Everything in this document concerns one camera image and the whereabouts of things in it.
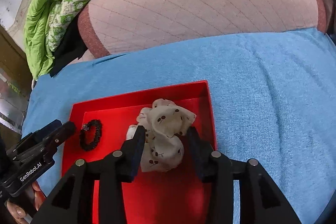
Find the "person's left hand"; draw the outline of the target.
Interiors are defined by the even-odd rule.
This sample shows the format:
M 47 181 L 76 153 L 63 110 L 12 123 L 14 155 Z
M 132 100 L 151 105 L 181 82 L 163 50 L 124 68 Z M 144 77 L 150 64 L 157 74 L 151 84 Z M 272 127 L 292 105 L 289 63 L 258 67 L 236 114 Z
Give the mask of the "person's left hand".
M 34 198 L 30 200 L 30 204 L 33 204 L 35 210 L 38 211 L 42 203 L 46 200 L 46 196 L 41 190 L 41 187 L 39 186 L 37 181 L 31 184 L 29 194 L 31 197 L 32 197 L 32 194 L 34 195 Z M 27 213 L 27 211 L 25 211 L 25 208 L 26 208 L 25 206 L 22 207 L 16 204 L 15 202 L 13 202 L 12 200 L 7 200 L 6 208 L 16 223 L 21 223 L 21 224 L 29 223 L 26 221 L 25 217 L 27 215 L 30 215 L 30 213 Z

